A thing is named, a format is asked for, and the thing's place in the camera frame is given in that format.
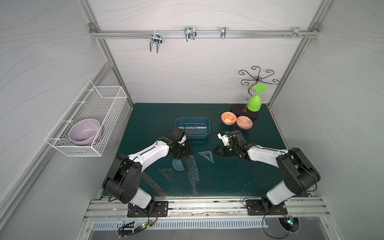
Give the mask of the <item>small clear triangle ruler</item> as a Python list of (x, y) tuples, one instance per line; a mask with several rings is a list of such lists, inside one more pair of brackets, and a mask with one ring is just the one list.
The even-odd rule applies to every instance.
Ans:
[(169, 183), (173, 183), (173, 169), (158, 169), (158, 171), (169, 181)]

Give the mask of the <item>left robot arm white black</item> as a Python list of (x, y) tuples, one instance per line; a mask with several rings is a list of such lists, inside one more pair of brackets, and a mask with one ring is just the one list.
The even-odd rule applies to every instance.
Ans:
[(187, 144), (187, 137), (160, 137), (144, 150), (116, 157), (103, 181), (103, 190), (123, 204), (151, 208), (153, 197), (140, 188), (142, 173), (169, 154), (173, 154), (175, 159), (191, 156), (193, 151)]

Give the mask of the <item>clear stencil template ruler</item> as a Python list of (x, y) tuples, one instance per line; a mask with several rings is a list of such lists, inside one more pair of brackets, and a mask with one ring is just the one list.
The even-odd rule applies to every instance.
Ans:
[(199, 182), (201, 180), (197, 163), (194, 156), (189, 156), (188, 159), (185, 159), (185, 163), (187, 166), (187, 172), (189, 177), (189, 182), (192, 188), (193, 195), (198, 194), (197, 184), (196, 182)]

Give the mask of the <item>blue plastic storage box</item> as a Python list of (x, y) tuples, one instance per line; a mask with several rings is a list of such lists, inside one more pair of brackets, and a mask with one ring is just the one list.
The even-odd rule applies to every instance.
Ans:
[(179, 117), (175, 126), (184, 130), (189, 140), (204, 140), (211, 132), (210, 120), (206, 117)]

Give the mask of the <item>long thin clear ruler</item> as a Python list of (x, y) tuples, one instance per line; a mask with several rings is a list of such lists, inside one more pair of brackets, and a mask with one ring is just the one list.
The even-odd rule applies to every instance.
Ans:
[(185, 127), (185, 126), (178, 126), (178, 128), (183, 130), (206, 130), (208, 127), (203, 126), (192, 126), (192, 127)]

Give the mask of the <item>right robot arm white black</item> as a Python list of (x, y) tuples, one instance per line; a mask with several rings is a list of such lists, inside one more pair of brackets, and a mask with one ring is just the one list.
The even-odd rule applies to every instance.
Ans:
[(299, 148), (275, 150), (251, 144), (242, 147), (221, 145), (215, 148), (214, 153), (221, 157), (261, 162), (280, 170), (283, 180), (262, 196), (261, 209), (264, 213), (276, 211), (281, 203), (316, 187), (321, 180), (319, 172)]

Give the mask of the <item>blue semicircle protractor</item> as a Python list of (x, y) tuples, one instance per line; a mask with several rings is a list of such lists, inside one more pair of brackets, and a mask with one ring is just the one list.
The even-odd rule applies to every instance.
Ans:
[(183, 165), (181, 160), (174, 159), (172, 161), (172, 165), (173, 165), (173, 168), (177, 171), (184, 171), (185, 170), (184, 165)]

